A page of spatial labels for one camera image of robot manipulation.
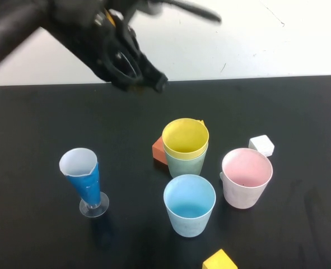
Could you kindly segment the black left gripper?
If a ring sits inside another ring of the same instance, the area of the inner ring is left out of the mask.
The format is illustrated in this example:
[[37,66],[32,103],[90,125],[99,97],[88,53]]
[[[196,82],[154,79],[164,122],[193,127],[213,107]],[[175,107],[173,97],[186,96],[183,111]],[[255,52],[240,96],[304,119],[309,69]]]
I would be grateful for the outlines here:
[[125,16],[103,5],[81,5],[72,16],[69,50],[94,74],[123,91],[164,91],[168,77],[140,51]]

